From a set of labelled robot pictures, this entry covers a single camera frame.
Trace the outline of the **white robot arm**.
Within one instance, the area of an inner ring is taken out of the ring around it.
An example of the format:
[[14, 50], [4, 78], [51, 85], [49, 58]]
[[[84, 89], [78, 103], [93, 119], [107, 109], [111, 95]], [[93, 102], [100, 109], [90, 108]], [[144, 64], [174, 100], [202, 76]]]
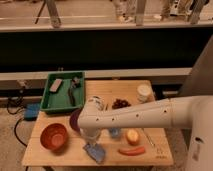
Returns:
[[185, 171], [213, 171], [213, 96], [178, 97], [101, 111], [90, 98], [78, 126], [87, 142], [96, 142], [106, 128], [191, 129]]

